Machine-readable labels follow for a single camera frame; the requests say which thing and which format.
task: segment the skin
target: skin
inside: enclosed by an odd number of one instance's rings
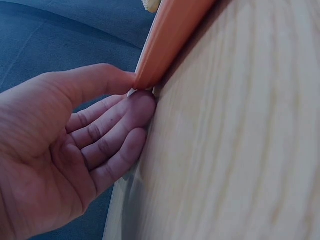
[[[0,239],[28,239],[83,215],[137,161],[153,95],[97,64],[37,76],[0,94]],[[72,114],[82,103],[112,95]]]

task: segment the orange plastic trim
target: orange plastic trim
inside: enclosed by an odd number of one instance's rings
[[[162,0],[137,65],[135,90],[154,87],[216,0]]]

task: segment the blue fabric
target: blue fabric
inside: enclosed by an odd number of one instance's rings
[[[45,72],[97,63],[134,71],[153,19],[141,0],[0,0],[0,93]],[[33,240],[102,239],[111,194]]]

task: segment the light wood surface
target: light wood surface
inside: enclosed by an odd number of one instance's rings
[[[104,239],[319,240],[320,1],[224,1],[203,29]]]

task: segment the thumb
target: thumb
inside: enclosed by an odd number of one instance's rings
[[[37,155],[57,140],[74,108],[105,94],[123,95],[134,80],[109,64],[42,74],[0,94],[0,125],[13,141],[19,135],[23,148]]]
[[[134,74],[104,63],[50,74],[44,81],[68,97],[73,109],[105,94],[124,95],[135,80]]]

